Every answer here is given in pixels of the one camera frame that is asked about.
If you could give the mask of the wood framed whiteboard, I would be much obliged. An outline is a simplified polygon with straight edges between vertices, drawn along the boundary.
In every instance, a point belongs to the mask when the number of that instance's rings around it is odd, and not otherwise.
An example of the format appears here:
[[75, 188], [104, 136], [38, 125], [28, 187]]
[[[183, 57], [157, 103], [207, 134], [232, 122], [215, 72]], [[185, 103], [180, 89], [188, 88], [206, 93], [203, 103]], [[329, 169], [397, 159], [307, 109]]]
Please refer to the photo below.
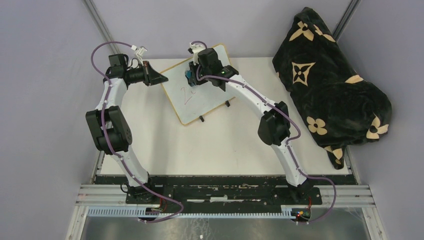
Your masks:
[[193, 121], [204, 119], [205, 115], [223, 106], [235, 98], [210, 82], [190, 86], [186, 73], [189, 71], [189, 58], [161, 71], [168, 78], [162, 87], [178, 117], [184, 126]]

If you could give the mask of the blue whiteboard eraser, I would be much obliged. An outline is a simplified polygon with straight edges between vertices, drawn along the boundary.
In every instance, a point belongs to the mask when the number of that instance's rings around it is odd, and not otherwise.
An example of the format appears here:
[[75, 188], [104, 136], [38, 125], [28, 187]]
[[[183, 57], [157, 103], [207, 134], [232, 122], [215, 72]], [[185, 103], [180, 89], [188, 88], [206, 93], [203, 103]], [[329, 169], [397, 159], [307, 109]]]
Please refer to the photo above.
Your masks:
[[193, 72], [191, 70], [186, 70], [184, 75], [187, 79], [187, 84], [190, 87], [193, 87], [195, 85], [195, 79], [193, 77]]

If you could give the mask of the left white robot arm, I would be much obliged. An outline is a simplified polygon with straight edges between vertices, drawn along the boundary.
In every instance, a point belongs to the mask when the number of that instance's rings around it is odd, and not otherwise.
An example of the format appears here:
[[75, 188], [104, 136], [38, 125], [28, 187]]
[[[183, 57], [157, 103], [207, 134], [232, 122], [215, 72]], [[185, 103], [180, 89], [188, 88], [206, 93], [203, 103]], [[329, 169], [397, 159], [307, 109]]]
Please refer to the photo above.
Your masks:
[[169, 79], [154, 70], [149, 61], [142, 61], [135, 68], [129, 66], [126, 54], [109, 55], [110, 66], [104, 72], [104, 91], [96, 109], [88, 111], [85, 119], [96, 148], [111, 156], [124, 172], [127, 183], [125, 193], [149, 204], [159, 196], [151, 186], [147, 170], [140, 164], [132, 148], [133, 135], [121, 110], [124, 95], [132, 84], [154, 86]]

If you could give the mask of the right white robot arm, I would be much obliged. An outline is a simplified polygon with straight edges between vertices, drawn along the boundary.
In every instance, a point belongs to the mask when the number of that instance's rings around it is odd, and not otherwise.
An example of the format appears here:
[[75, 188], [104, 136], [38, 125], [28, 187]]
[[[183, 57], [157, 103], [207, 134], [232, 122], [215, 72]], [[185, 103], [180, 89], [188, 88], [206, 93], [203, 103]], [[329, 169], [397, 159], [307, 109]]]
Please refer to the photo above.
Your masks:
[[188, 51], [192, 55], [188, 77], [190, 85], [210, 82], [247, 104], [259, 118], [257, 134], [260, 140], [274, 150], [283, 167], [290, 200], [296, 204], [307, 200], [313, 186], [308, 182], [291, 144], [301, 134], [291, 136], [291, 127], [298, 132], [300, 129], [290, 119], [287, 104], [275, 102], [258, 92], [234, 67], [224, 66], [215, 49], [201, 46], [198, 49], [191, 47]]

